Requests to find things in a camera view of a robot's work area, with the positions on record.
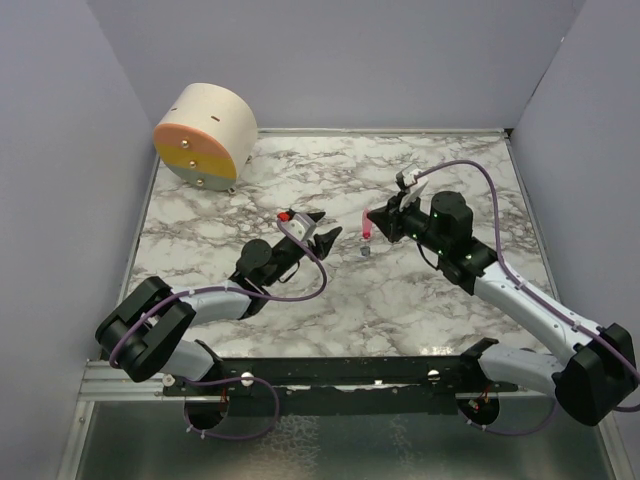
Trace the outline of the pink strap keyring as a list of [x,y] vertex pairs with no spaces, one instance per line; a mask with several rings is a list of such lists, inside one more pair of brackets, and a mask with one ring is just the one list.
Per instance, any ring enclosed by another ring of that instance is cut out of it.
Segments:
[[361,234],[362,239],[368,241],[372,237],[373,222],[369,218],[369,210],[365,208],[361,216]]

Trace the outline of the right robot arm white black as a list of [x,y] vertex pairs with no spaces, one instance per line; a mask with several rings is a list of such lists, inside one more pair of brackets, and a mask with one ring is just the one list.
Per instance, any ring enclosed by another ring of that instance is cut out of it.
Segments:
[[467,389],[481,391],[493,381],[517,384],[554,398],[587,426],[597,425],[637,389],[628,331],[571,312],[502,266],[497,252],[474,237],[473,212],[461,194],[437,193],[429,212],[420,203],[401,192],[366,217],[390,242],[408,238],[435,253],[447,280],[511,317],[549,351],[542,355],[491,343],[460,365]]

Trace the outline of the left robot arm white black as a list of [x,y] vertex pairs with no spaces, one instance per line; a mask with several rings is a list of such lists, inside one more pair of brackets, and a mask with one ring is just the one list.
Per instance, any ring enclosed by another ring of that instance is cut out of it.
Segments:
[[321,212],[287,210],[277,217],[282,238],[270,245],[263,239],[248,241],[231,276],[222,283],[177,291],[158,276],[142,281],[99,324],[95,340],[111,367],[123,370],[134,382],[157,373],[182,377],[195,392],[206,395],[220,385],[219,357],[202,341],[187,341],[194,325],[219,320],[244,320],[257,315],[269,302],[284,302],[268,287],[286,283],[303,258],[318,268],[321,284],[296,302],[320,296],[328,285],[323,266],[342,232],[335,227],[316,231]]

